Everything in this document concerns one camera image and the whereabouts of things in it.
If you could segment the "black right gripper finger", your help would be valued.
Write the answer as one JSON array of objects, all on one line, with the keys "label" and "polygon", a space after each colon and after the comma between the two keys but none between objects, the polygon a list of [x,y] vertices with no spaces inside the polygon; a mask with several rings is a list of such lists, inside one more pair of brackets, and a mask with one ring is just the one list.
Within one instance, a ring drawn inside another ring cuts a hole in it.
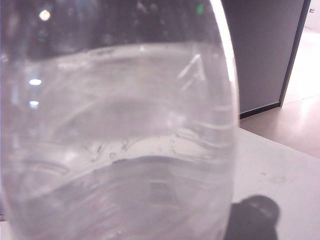
[{"label": "black right gripper finger", "polygon": [[231,206],[228,220],[230,240],[277,240],[280,207],[271,198],[253,195]]}]

